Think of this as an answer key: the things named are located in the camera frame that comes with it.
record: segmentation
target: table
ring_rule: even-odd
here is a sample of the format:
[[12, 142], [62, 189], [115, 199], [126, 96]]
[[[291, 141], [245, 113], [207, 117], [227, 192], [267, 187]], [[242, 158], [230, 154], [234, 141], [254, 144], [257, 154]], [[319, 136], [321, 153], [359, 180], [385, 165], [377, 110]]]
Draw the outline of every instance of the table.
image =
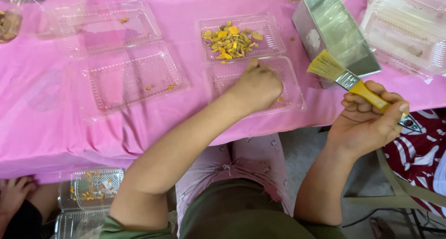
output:
[[[107, 121], [88, 124], [82, 120], [69, 73], [70, 59], [60, 53], [57, 40], [33, 37], [46, 2], [24, 5], [19, 37], [0, 45], [0, 178], [36, 174], [42, 182], [57, 181], [58, 171], [104, 164], [128, 167], [159, 137], [197, 113], [207, 104], [203, 71], [207, 63], [199, 48], [198, 20], [231, 15], [272, 13], [288, 47], [304, 95], [306, 111], [287, 111], [243, 119], [211, 145], [243, 137], [262, 136], [296, 128], [332, 123], [342, 111], [341, 88], [322, 89], [318, 79], [305, 72], [310, 60], [300, 42], [291, 16], [298, 2], [288, 0], [141, 0], [147, 3], [163, 38], [179, 54], [193, 87], [133, 105]], [[125, 0], [87, 0], [101, 3]], [[367, 0], [346, 0], [355, 18]], [[367, 79], [384, 84], [411, 103], [411, 110], [446, 106], [446, 78], [430, 84], [383, 67]]]

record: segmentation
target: person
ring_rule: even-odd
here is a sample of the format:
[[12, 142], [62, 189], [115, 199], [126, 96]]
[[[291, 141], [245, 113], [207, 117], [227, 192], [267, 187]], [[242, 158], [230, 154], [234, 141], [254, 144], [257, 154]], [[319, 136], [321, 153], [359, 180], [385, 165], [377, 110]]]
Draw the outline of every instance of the person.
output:
[[31, 176], [0, 180], [0, 237], [48, 239], [54, 224], [48, 223], [58, 209], [58, 185], [38, 185]]
[[208, 145], [244, 117], [270, 107], [283, 90], [252, 59], [237, 83], [148, 148], [125, 173], [101, 239], [171, 238], [166, 192], [175, 185], [178, 236], [190, 238], [345, 238], [340, 198], [354, 162], [392, 141], [409, 103], [381, 84], [366, 86], [393, 103], [381, 114], [358, 95], [345, 107], [304, 178], [291, 210], [277, 134]]

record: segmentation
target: child's hand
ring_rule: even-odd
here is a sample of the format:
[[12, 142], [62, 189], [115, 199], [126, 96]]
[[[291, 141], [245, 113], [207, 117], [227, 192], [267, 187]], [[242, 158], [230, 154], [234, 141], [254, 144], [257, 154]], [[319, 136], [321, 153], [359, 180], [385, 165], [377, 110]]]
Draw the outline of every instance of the child's hand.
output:
[[365, 85], [393, 105], [382, 114], [361, 96], [344, 95], [341, 104], [345, 109], [328, 132], [326, 147], [354, 160], [394, 140], [402, 129], [398, 122], [403, 111], [409, 112], [409, 102], [399, 94], [389, 93], [373, 81], [367, 81]]
[[0, 180], [0, 213], [11, 219], [22, 206], [26, 195], [36, 189], [31, 177]]
[[283, 84], [267, 66], [258, 66], [254, 58], [249, 61], [237, 83], [227, 92], [236, 100], [236, 107], [245, 109], [248, 114], [262, 111], [271, 106], [282, 94]]

